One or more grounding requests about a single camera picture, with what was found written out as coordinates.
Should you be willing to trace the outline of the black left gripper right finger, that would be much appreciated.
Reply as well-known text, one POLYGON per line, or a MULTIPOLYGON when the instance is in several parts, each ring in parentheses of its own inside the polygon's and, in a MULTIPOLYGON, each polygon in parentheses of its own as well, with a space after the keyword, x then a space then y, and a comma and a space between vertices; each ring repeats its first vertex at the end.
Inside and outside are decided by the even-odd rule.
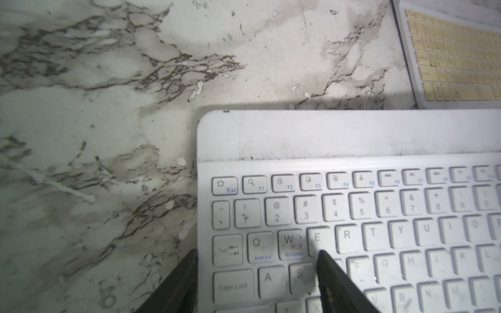
POLYGON ((323 312, 378 313, 377 308, 325 250, 318 253, 317 277, 323 312))

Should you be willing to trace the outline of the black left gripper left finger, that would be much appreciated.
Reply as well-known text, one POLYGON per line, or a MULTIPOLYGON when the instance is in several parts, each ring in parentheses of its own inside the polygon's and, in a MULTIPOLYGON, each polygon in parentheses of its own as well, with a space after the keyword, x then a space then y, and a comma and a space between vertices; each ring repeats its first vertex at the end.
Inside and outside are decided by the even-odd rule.
POLYGON ((197 290, 198 251, 192 249, 136 312, 194 312, 197 290))

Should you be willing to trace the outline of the white keyboard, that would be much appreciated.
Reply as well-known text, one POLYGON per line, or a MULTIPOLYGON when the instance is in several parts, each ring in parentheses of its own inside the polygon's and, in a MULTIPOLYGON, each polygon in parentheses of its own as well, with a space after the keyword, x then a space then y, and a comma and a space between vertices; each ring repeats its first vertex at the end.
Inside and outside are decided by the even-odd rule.
POLYGON ((326 251, 381 312, 500 311, 500 111, 207 113, 198 311, 322 312, 326 251))

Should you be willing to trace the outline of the yellow keyboard mid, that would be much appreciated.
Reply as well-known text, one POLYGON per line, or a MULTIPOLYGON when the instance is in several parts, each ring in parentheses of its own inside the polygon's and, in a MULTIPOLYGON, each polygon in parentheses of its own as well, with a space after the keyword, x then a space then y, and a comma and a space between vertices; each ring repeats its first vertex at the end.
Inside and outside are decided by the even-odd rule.
POLYGON ((500 108, 500 13, 465 1, 393 1, 418 108, 500 108))

